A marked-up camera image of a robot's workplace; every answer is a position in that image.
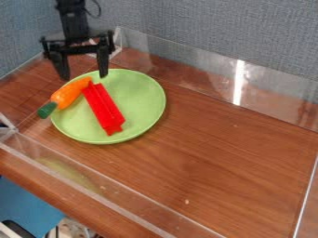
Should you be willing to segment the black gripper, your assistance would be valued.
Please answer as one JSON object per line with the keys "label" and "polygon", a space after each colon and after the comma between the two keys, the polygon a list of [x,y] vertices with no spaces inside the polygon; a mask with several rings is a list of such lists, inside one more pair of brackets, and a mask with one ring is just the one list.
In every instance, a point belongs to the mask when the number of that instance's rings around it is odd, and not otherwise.
{"label": "black gripper", "polygon": [[54,68],[62,80],[70,80],[68,56],[95,54],[98,56],[99,77],[109,74],[109,61],[115,52],[115,32],[113,30],[92,29],[87,36],[66,38],[63,33],[56,33],[40,38],[44,56],[51,59]]}

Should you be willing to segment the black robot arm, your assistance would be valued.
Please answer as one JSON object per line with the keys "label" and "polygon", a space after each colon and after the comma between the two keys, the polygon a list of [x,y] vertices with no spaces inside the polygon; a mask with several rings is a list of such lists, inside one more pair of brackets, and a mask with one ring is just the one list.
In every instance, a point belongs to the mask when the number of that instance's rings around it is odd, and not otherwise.
{"label": "black robot arm", "polygon": [[68,57],[71,55],[95,54],[98,58],[99,77],[109,75],[110,57],[115,52],[115,32],[113,30],[94,30],[88,25],[87,16],[94,15],[86,0],[56,0],[56,9],[62,19],[62,33],[40,38],[44,57],[51,60],[62,80],[71,77]]}

